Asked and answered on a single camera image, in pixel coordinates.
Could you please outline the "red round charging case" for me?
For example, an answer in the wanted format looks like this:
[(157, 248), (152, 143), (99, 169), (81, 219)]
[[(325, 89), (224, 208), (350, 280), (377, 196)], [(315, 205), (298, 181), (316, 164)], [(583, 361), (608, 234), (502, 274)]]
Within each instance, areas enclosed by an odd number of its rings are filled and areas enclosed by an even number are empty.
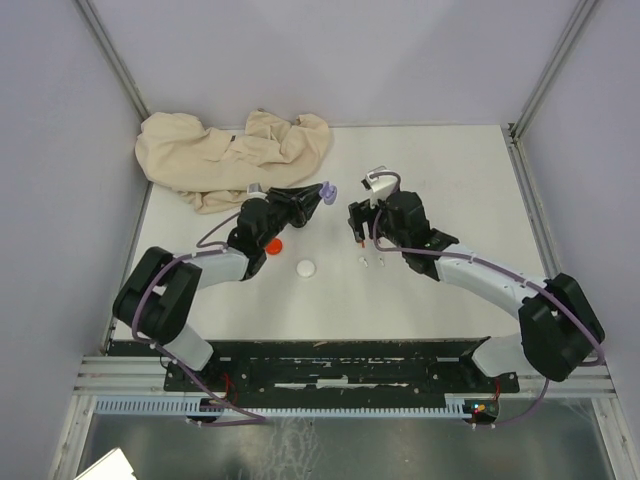
[(266, 253), (271, 256), (280, 254), (282, 250), (283, 250), (283, 242), (279, 238), (274, 238), (265, 247)]

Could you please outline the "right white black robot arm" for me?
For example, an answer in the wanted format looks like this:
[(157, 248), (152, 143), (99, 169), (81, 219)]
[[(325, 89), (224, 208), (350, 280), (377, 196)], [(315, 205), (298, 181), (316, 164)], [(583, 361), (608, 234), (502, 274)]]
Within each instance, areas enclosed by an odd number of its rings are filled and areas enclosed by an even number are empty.
[(467, 389), (481, 391), (526, 366), (562, 382), (578, 367), (603, 363), (605, 332), (575, 278), (527, 276), (477, 256), (430, 225), (415, 192), (353, 202), (348, 213), (356, 242), (371, 239), (379, 251), (398, 252), (415, 273), (469, 291), (517, 321), (518, 333), (486, 337), (468, 352), (458, 368)]

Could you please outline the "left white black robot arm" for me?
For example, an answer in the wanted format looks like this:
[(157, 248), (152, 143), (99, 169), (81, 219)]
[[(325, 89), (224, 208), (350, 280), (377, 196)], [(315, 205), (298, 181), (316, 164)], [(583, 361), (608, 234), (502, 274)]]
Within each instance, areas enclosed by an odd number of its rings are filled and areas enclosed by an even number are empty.
[(147, 249), (118, 292), (113, 316), (136, 341), (187, 367), (187, 379), (198, 389), (212, 389), (221, 366), (211, 344), (188, 324), (196, 293), (253, 278), (266, 261), (266, 247), (286, 226), (304, 227), (320, 203), (331, 205), (336, 197), (337, 187), (328, 182), (267, 191), (252, 184), (225, 241), (210, 242), (206, 234), (195, 251), (182, 255)]

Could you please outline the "purple round charging case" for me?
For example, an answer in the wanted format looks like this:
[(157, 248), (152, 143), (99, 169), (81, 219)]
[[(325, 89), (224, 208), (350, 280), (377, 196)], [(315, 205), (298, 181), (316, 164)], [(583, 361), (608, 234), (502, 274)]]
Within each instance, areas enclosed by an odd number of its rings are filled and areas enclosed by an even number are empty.
[(325, 181), (322, 183), (321, 189), (319, 191), (319, 196), (325, 205), (333, 205), (337, 199), (338, 189), (337, 186), (330, 183), (329, 181)]

